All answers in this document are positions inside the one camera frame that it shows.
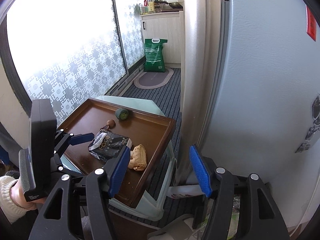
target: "ginger root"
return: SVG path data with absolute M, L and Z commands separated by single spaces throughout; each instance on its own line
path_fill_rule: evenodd
M 136 146 L 133 151 L 130 152 L 129 169 L 135 171 L 143 171 L 147 167 L 147 154 L 146 149 L 142 144 Z

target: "wooden tray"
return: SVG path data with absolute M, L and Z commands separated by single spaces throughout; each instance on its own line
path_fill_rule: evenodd
M 142 144 L 145 147 L 147 168 L 144 171 L 127 169 L 120 191 L 115 196 L 120 202 L 136 208 L 172 138 L 176 121 L 128 107 L 125 107 L 130 112 L 128 119 L 119 121 L 115 116 L 119 107 L 123 106 L 89 98 L 59 126 L 59 129 L 74 134 L 92 132 L 96 135 L 108 120 L 113 119 L 116 126 L 110 131 L 128 136 L 133 146 Z M 89 153 L 89 144 L 90 142 L 70 145 L 65 151 L 65 155 L 86 175 L 104 165 L 103 161 Z

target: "red sticker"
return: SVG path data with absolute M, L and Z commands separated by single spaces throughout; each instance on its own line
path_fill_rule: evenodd
M 317 23 L 316 23 L 316 19 L 313 16 L 313 14 L 311 13 L 310 9 L 308 8 L 308 6 L 306 6 L 307 8 L 307 33 L 309 34 L 309 36 L 316 41 L 316 36 L 317 36 Z

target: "person's hand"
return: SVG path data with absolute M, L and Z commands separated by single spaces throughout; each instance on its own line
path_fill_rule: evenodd
M 10 197 L 17 206 L 29 210 L 35 210 L 37 208 L 36 203 L 43 204 L 46 200 L 46 198 L 41 198 L 35 201 L 27 202 L 23 195 L 21 178 L 19 178 L 17 183 L 10 189 Z

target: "floor mat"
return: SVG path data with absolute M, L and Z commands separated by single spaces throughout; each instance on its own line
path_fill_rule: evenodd
M 142 72 L 134 81 L 134 85 L 141 89 L 155 89 L 166 85 L 173 76 L 171 68 L 165 68 L 165 72 Z

